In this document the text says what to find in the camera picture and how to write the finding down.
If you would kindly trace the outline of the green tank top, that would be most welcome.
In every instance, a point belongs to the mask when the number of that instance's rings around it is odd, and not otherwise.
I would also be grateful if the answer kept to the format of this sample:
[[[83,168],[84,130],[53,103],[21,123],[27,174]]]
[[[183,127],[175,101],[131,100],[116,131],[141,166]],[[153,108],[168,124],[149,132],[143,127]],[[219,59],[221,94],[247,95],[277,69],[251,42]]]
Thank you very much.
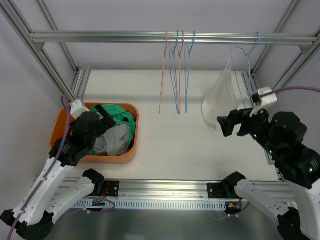
[[[119,107],[118,105],[104,105],[103,108],[114,117],[114,120],[117,124],[125,124],[129,126],[129,137],[128,141],[126,143],[127,150],[129,149],[129,146],[127,145],[129,143],[129,138],[132,138],[135,134],[135,125],[133,116],[125,111],[123,108]]]

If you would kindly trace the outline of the grey tank top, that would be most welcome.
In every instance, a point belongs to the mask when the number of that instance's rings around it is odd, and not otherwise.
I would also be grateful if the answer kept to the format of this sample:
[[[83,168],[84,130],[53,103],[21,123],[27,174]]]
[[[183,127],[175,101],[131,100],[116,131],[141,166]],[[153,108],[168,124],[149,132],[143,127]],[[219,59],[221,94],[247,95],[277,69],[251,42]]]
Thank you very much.
[[[127,153],[129,126],[119,123],[99,136],[90,154],[93,156],[122,156]]]

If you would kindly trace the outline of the white tank top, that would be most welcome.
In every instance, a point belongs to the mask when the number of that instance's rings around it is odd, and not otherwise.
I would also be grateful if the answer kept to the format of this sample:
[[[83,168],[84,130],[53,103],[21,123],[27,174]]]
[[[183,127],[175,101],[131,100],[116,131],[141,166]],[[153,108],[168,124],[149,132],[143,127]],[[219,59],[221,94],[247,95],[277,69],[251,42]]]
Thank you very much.
[[[250,107],[244,81],[235,70],[235,53],[235,47],[231,46],[226,67],[220,72],[202,102],[204,123],[214,131],[219,129],[217,117],[225,117],[233,110]]]

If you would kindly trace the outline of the pink hanger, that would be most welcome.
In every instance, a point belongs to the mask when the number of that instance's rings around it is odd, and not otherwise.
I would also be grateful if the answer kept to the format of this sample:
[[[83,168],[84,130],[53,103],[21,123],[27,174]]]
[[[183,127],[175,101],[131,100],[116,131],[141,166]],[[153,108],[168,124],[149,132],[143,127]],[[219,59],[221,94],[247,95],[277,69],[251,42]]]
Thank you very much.
[[[179,62],[178,62],[178,94],[177,94],[177,99],[178,99],[178,111],[177,113],[180,115],[182,111],[182,104],[181,104],[181,91],[182,91],[182,51],[184,49],[184,44],[185,44],[185,32],[182,30],[182,41],[181,41],[181,46],[178,47],[178,57],[179,57]]]
[[[164,89],[167,51],[168,51],[167,49],[168,49],[168,31],[166,30],[165,31],[165,47],[164,47],[164,54],[163,54],[162,74],[161,74],[161,85],[160,85],[160,98],[159,98],[159,107],[158,107],[159,114],[161,114],[162,99],[163,99],[163,89]]]

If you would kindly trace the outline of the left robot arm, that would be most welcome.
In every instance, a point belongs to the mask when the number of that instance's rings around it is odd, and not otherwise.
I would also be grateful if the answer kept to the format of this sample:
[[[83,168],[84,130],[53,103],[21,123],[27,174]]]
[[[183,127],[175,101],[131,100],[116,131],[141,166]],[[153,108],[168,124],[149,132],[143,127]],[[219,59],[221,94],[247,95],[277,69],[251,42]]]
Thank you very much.
[[[100,104],[95,108],[97,112],[92,112],[75,103],[65,108],[64,135],[50,150],[41,174],[23,201],[0,216],[11,227],[8,239],[16,232],[24,240],[43,240],[76,202],[91,194],[100,196],[103,193],[104,176],[89,169],[62,196],[54,196],[67,175],[93,149],[97,138],[116,124]]]

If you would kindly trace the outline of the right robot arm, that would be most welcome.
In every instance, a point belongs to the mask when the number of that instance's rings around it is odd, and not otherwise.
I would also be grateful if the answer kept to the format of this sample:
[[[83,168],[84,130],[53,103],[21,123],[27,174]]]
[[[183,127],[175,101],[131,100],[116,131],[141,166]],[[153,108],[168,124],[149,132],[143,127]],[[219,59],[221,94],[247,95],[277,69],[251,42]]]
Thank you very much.
[[[217,121],[224,137],[236,125],[237,136],[251,136],[272,158],[292,190],[297,207],[276,201],[255,187],[240,172],[227,176],[218,191],[228,198],[245,199],[277,226],[285,240],[318,240],[320,238],[320,155],[303,144],[307,126],[293,112],[277,112],[271,121],[262,109],[250,115],[251,109],[233,110]]]

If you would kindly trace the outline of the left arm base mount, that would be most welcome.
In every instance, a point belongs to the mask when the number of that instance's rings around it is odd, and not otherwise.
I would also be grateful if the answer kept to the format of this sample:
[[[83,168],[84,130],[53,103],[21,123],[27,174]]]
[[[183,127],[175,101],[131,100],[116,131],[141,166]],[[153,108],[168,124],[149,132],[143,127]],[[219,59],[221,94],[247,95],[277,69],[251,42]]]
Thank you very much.
[[[102,197],[118,197],[120,191],[120,182],[114,180],[105,180],[102,187]]]

